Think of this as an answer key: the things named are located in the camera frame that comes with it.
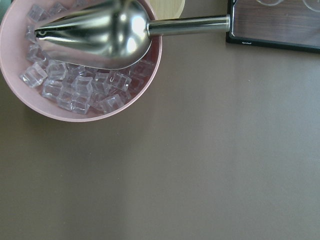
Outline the pink bowl with ice cubes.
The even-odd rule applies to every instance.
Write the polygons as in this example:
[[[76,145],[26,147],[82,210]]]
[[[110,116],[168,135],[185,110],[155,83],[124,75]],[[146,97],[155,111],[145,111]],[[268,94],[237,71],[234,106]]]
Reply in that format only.
[[[147,56],[153,62],[153,71],[144,84],[132,94],[131,101],[121,108],[108,114],[100,114],[97,111],[89,110],[87,114],[77,114],[58,107],[53,101],[41,96],[39,91],[28,87],[20,79],[20,74],[31,65],[26,59],[29,41],[25,39],[27,26],[30,19],[27,14],[33,5],[38,5],[49,10],[54,0],[15,0],[7,9],[0,25],[0,69],[6,84],[15,96],[27,107],[46,117],[65,122],[92,122],[120,113],[137,101],[152,83],[158,71],[163,42],[161,37],[152,41]]]

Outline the steel ice scoop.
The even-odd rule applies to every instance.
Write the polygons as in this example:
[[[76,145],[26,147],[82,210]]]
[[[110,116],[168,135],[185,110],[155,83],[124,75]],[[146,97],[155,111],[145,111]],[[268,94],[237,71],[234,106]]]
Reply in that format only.
[[[152,20],[137,0],[100,0],[39,21],[34,34],[54,60],[120,70],[141,60],[154,37],[226,33],[230,24],[228,14]]]

